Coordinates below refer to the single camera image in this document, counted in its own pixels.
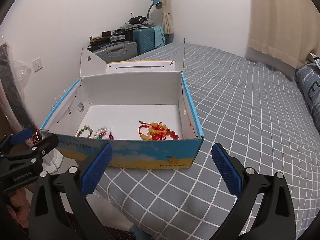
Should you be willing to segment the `left hand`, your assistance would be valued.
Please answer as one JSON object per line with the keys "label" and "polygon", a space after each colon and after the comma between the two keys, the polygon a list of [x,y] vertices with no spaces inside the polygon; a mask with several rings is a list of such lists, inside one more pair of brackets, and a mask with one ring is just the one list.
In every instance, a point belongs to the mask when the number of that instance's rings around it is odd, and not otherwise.
{"label": "left hand", "polygon": [[28,228],[30,203],[26,198],[25,187],[17,189],[14,193],[10,193],[9,198],[10,205],[7,205],[9,213],[23,228]]}

